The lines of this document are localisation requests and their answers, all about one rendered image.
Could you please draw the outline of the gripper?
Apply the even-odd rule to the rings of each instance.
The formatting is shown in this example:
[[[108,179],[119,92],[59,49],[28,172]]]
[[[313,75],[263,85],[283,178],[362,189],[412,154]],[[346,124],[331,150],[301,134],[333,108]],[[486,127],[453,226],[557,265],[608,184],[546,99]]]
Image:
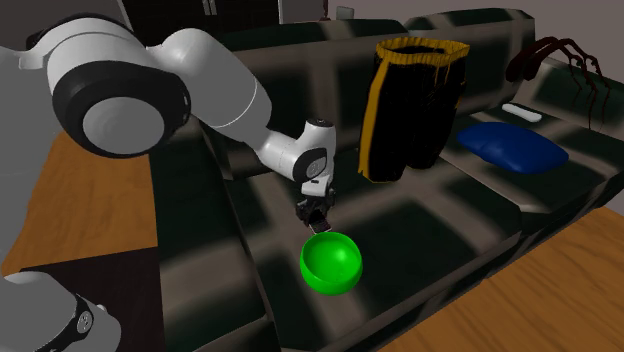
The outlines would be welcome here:
[[[328,232],[332,227],[327,220],[327,213],[334,205],[335,190],[329,188],[324,197],[306,196],[298,202],[296,215],[314,234]]]

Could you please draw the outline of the green bowl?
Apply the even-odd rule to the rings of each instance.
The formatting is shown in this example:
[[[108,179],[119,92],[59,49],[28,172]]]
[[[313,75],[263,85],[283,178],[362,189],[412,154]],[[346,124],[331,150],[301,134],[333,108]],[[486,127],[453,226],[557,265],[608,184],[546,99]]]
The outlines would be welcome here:
[[[314,291],[324,295],[349,292],[363,272],[363,260],[356,243],[338,232],[321,232],[310,237],[300,252],[300,271]]]

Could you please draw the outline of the dark plaid sofa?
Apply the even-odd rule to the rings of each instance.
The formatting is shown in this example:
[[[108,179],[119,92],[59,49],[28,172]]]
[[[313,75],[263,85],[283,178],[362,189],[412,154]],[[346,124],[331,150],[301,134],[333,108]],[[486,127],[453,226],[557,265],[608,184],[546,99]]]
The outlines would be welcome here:
[[[357,172],[357,144],[376,44],[402,35],[467,43],[467,90],[453,128],[521,125],[513,102],[541,114],[533,130],[569,153],[522,175],[450,139],[427,170],[391,184]],[[299,135],[310,117],[337,128],[329,213],[352,238],[363,274],[348,293],[314,292],[299,269],[310,230],[300,189],[242,143],[191,120],[150,155],[165,352],[371,352],[624,189],[624,83],[545,60],[508,82],[509,61],[535,38],[523,11],[486,8],[394,20],[277,25],[228,33],[273,103],[270,127]]]

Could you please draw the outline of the black and yellow shorts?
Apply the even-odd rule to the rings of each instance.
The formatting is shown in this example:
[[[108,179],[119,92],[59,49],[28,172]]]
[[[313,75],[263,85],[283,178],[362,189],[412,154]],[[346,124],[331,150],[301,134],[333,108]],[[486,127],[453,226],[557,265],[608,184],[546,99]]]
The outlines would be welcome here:
[[[373,183],[434,165],[466,88],[468,44],[399,37],[379,42],[359,139],[358,173]]]

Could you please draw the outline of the blue cushion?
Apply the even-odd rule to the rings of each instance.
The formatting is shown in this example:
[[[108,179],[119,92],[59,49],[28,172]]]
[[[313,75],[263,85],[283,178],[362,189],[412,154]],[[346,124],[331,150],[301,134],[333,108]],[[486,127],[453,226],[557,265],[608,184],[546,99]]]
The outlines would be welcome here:
[[[456,139],[482,160],[521,174],[544,173],[569,160],[569,154],[548,138],[503,122],[483,122],[467,127]]]

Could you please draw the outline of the white remote control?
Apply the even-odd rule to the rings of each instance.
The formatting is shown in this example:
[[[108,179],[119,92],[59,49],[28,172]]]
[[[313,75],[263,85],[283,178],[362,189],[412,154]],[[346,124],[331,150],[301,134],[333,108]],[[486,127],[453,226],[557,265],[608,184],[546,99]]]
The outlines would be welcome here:
[[[529,111],[511,103],[503,104],[502,110],[531,123],[539,122],[542,119],[542,115],[540,113]]]

